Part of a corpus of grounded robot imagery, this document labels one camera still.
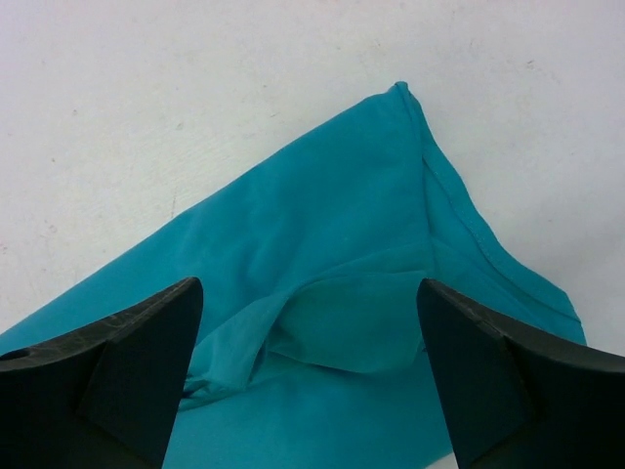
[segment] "fabric fold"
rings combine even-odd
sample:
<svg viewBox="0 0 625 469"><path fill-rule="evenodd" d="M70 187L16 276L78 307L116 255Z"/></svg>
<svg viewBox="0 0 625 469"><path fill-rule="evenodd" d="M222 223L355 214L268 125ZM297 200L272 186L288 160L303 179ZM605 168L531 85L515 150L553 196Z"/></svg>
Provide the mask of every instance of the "fabric fold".
<svg viewBox="0 0 625 469"><path fill-rule="evenodd" d="M497 241L405 83L297 139L3 333L0 354L183 277L199 277L205 297L173 469L414 469L449 452L416 311L424 277L585 340L566 294Z"/></svg>

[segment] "table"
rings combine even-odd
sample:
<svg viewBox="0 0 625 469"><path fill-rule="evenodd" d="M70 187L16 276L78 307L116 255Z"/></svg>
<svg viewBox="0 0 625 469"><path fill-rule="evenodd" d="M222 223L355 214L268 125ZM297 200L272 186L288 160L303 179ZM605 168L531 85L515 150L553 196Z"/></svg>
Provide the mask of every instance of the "table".
<svg viewBox="0 0 625 469"><path fill-rule="evenodd" d="M623 24L618 0L3 2L0 330L405 80L502 243L625 355Z"/></svg>

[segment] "cloth garment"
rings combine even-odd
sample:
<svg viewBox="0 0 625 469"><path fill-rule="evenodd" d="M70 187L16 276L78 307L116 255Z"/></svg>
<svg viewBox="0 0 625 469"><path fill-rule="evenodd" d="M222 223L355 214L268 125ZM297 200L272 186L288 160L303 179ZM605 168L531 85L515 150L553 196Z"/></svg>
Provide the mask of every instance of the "cloth garment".
<svg viewBox="0 0 625 469"><path fill-rule="evenodd" d="M204 310L171 469L415 469L449 453L424 277L584 343L566 295L498 243L405 83L184 212L2 334L0 353L191 276Z"/></svg>

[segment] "teal fabric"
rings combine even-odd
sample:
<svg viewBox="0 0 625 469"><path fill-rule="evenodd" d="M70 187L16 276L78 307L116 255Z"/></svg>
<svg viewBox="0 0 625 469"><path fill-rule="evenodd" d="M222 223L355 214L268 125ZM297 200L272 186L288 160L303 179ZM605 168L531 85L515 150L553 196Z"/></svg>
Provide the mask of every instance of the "teal fabric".
<svg viewBox="0 0 625 469"><path fill-rule="evenodd" d="M450 452L424 277L584 343L566 295L497 242L404 83L174 219L5 332L0 353L188 276L205 306L171 469L415 469Z"/></svg>

